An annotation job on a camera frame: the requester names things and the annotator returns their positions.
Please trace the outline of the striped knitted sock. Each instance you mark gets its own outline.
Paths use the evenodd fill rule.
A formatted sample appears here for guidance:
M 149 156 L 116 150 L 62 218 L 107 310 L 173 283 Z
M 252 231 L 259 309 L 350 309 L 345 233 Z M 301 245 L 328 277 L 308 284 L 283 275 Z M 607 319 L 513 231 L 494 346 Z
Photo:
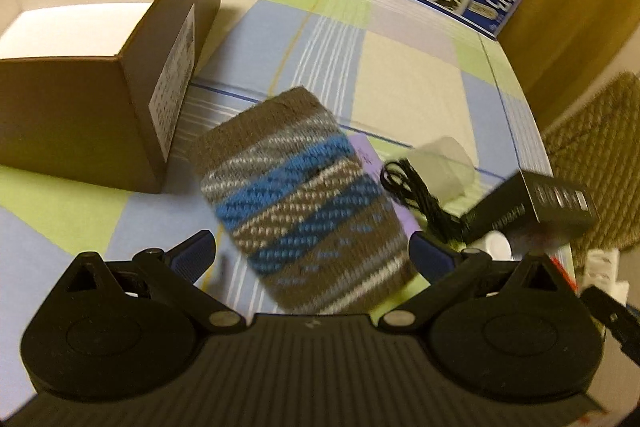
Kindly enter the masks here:
M 416 277 L 392 201 L 305 88 L 206 131 L 188 157 L 216 219 L 281 310 L 368 312 Z

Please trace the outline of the black shaver box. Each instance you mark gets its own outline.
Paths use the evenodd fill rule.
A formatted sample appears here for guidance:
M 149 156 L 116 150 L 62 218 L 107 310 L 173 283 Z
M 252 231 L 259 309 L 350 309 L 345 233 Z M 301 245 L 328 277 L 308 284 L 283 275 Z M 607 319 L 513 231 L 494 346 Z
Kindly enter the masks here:
M 466 243 L 490 232 L 506 236 L 514 254 L 548 251 L 578 239 L 597 222 L 591 197 L 575 184 L 518 170 L 462 216 Z

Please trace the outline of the brown cardboard shoe box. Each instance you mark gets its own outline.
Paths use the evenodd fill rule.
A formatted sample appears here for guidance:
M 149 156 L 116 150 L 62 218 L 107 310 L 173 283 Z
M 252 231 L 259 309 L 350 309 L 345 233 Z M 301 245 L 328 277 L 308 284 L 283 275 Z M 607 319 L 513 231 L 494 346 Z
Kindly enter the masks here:
M 1 161 L 156 193 L 220 0 L 1 0 Z

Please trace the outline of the translucent plastic cup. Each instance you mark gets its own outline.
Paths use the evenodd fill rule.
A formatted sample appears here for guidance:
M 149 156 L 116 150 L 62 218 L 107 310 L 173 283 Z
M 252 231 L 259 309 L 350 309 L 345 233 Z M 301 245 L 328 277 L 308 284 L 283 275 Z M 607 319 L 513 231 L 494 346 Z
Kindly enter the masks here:
M 406 159 L 442 204 L 463 196 L 476 178 L 471 158 L 451 136 L 408 150 Z

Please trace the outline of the small white bottle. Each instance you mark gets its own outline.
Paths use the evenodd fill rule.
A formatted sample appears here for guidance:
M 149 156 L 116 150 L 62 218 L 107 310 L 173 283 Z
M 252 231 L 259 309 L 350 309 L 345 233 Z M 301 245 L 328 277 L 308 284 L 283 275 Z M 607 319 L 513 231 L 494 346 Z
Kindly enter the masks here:
M 469 243 L 468 247 L 484 251 L 495 261 L 510 261 L 512 259 L 509 239 L 499 231 L 488 232 L 480 239 Z

